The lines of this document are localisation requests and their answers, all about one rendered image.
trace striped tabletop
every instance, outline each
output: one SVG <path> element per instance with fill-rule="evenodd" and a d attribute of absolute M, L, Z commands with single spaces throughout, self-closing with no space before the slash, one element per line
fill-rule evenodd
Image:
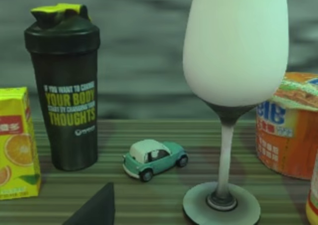
<path fill-rule="evenodd" d="M 235 130 L 230 181 L 259 200 L 260 225 L 306 225 L 309 182 L 281 176 L 256 157 L 254 121 Z M 0 201 L 0 225 L 61 225 L 107 182 L 114 182 L 115 225 L 189 225 L 182 198 L 192 186 L 217 179 L 221 128 L 217 121 L 100 121 L 99 160 L 78 172 L 56 170 L 42 122 L 35 122 L 43 186 L 39 197 Z M 173 168 L 149 183 L 126 176 L 122 155 L 141 139 L 171 140 L 189 153 L 185 168 Z"/>

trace wine glass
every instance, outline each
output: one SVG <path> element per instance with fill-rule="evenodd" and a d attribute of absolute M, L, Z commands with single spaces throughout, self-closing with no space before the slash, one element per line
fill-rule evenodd
<path fill-rule="evenodd" d="M 199 184 L 183 209 L 199 225 L 252 225 L 257 199 L 229 184 L 231 143 L 241 115 L 269 99 L 288 62 L 287 0 L 192 0 L 183 49 L 191 90 L 214 110 L 222 126 L 218 182 Z"/>

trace white car roof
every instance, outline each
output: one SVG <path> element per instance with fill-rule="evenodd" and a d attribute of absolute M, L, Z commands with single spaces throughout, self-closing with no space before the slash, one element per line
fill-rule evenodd
<path fill-rule="evenodd" d="M 144 163 L 145 155 L 154 150 L 166 150 L 170 152 L 169 149 L 162 143 L 153 139 L 146 139 L 132 144 L 129 153 L 136 161 Z"/>

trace gray background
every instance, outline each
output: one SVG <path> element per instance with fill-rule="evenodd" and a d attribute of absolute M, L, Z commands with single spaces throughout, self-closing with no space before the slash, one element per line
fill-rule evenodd
<path fill-rule="evenodd" d="M 0 87 L 27 86 L 34 118 L 42 116 L 23 31 L 34 21 L 31 8 L 58 2 L 86 4 L 101 29 L 100 118 L 216 118 L 183 78 L 191 0 L 0 0 Z M 288 3 L 288 70 L 318 73 L 318 0 Z"/>

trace car's front wheel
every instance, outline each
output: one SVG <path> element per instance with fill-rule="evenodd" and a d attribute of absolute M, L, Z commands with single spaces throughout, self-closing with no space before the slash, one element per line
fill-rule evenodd
<path fill-rule="evenodd" d="M 148 182 L 153 178 L 154 174 L 151 169 L 145 169 L 140 173 L 140 180 L 143 182 Z"/>
<path fill-rule="evenodd" d="M 177 166 L 179 167 L 185 167 L 188 163 L 188 156 L 183 155 L 181 158 L 177 161 Z"/>

